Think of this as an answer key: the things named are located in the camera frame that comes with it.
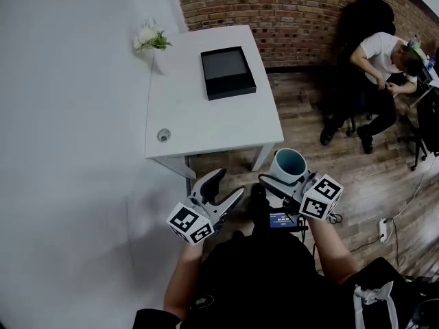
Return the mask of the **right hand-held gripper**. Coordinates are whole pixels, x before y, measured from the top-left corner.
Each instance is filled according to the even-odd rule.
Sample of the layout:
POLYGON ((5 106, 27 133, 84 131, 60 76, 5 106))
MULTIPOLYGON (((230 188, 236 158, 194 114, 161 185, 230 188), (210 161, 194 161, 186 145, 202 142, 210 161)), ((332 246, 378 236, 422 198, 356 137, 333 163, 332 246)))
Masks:
POLYGON ((329 175, 313 172, 303 182, 295 186, 267 174, 258 176, 259 183, 278 198, 292 198, 291 206, 294 214, 325 220, 333 212, 344 191, 342 185, 329 175))

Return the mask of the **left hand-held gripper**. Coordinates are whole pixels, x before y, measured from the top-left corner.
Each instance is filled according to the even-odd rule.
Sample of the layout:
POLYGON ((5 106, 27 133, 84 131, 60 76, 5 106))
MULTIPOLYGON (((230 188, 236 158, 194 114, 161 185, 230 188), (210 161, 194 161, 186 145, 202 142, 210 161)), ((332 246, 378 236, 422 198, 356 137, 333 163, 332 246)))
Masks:
POLYGON ((196 245, 214 234, 222 215, 241 201, 244 186, 236 188, 220 202, 215 201, 226 172, 225 168, 220 168, 206 174, 195 184, 192 194, 183 203, 179 202, 168 216, 167 225, 186 243, 196 245))

